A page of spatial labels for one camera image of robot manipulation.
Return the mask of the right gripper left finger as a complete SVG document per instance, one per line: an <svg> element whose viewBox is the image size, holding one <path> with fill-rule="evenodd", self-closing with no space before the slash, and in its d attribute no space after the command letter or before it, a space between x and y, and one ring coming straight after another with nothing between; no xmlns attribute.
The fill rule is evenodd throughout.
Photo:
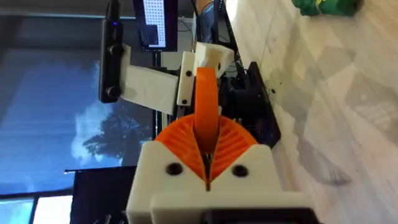
<svg viewBox="0 0 398 224"><path fill-rule="evenodd" d="M194 116L168 125L144 143L126 205L129 223L200 223L206 169Z"/></svg>

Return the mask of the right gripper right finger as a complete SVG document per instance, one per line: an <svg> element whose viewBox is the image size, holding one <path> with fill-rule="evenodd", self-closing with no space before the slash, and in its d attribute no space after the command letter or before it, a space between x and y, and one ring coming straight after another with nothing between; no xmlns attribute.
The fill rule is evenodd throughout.
<svg viewBox="0 0 398 224"><path fill-rule="evenodd" d="M208 190L280 190L279 183L267 183L268 179L277 179L269 147L259 144L240 124L224 116L220 116L218 127L210 163Z"/></svg>

